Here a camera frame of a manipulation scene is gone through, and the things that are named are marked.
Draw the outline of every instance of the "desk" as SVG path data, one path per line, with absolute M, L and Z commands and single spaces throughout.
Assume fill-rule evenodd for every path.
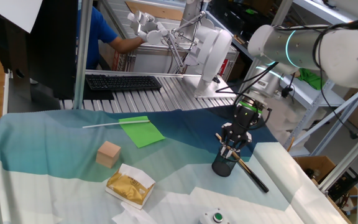
M 147 91 L 117 91 L 112 92 L 113 100 L 83 100 L 83 109 L 91 111 L 105 111 L 108 113 L 130 113 L 130 112 L 160 112 L 173 110 L 195 110 L 202 108 L 213 108 L 217 106 L 228 106 L 233 104 L 234 98 L 218 99 L 196 99 L 193 92 L 181 82 L 186 75 L 170 75 L 159 73 L 134 73 L 134 72 L 113 72 L 113 71 L 95 71 L 87 70 L 86 74 L 101 75 L 153 75 L 161 83 L 162 88 L 158 90 Z M 4 106 L 3 114 L 9 113 L 8 103 L 16 102 L 15 108 L 22 108 L 20 101 L 12 100 L 14 96 L 12 82 L 9 81 L 9 75 L 5 79 Z M 72 100 L 60 100 L 60 109 L 73 109 Z
M 166 139 L 138 149 L 119 126 L 81 128 L 141 115 L 147 115 Z M 226 121 L 206 110 L 7 114 L 0 120 L 0 201 L 4 222 L 114 223 L 112 217 L 124 209 L 121 201 L 104 188 L 106 180 L 124 162 L 142 169 L 156 181 L 144 211 L 159 224 L 197 223 L 200 215 L 216 207 L 227 211 L 232 224 L 343 223 L 332 207 L 324 207 L 324 202 L 329 202 L 300 167 L 296 168 L 279 143 L 261 143 L 275 141 L 269 133 L 253 132 L 259 136 L 253 138 L 258 145 L 255 149 L 250 145 L 242 153 L 269 193 L 263 193 L 239 166 L 229 177 L 217 176 L 211 169 L 219 145 L 214 133 Z M 112 169 L 95 163 L 96 151 L 104 141 L 122 147 Z M 277 150 L 264 154 L 267 149 Z M 279 173 L 281 177 L 288 174 L 287 180 L 292 180 L 288 181 L 292 186 L 289 190 L 280 189 L 283 184 L 277 183 L 282 179 L 271 171 L 275 163 L 262 156 L 274 152 L 270 159 L 288 166 Z M 307 183 L 313 188 L 305 188 Z M 314 197 L 299 198 L 296 192 Z M 297 208 L 312 208 L 313 213 L 298 213 Z

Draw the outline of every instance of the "robotic hand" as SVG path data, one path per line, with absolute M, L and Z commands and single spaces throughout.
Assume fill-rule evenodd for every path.
M 137 11 L 135 14 L 128 14 L 131 22 L 131 28 L 135 35 L 138 35 L 145 42 L 150 44 L 158 44 L 162 37 L 166 37 L 169 33 L 161 22 L 156 22 L 154 16 Z

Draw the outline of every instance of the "wooden block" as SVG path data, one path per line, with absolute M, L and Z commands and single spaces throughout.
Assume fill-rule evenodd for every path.
M 137 11 L 146 12 L 157 18 L 173 19 L 176 21 L 181 21 L 183 16 L 183 13 L 177 9 L 168 9 L 134 1 L 126 1 L 125 3 L 132 13 L 136 13 Z
M 121 147 L 106 141 L 98 149 L 98 154 L 96 155 L 96 162 L 111 169 L 113 165 L 117 162 L 120 151 Z

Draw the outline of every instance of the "green cloth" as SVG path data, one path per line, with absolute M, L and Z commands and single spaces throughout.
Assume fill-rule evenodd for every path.
M 301 75 L 298 77 L 299 80 L 309 83 L 309 85 L 313 87 L 315 90 L 320 90 L 324 86 L 325 84 L 324 80 L 323 80 L 323 85 L 321 86 L 321 78 L 316 74 L 314 74 L 313 72 L 311 72 L 310 70 L 301 68 L 299 69 L 299 72 L 301 73 Z
M 139 116 L 135 118 L 119 119 L 118 121 L 144 121 L 148 119 L 149 118 L 147 116 Z M 151 122 L 120 125 L 139 148 L 165 139 L 165 137 L 162 136 L 160 131 Z

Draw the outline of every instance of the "white stick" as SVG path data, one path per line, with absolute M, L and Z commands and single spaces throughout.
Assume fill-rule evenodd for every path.
M 116 124 L 136 124 L 136 123 L 146 123 L 146 122 L 150 122 L 150 120 L 146 120 L 146 121 L 125 121 L 125 122 L 109 123 L 109 124 L 97 124 L 97 125 L 83 126 L 82 128 L 95 128 L 95 127 L 109 126 L 109 125 L 116 125 Z

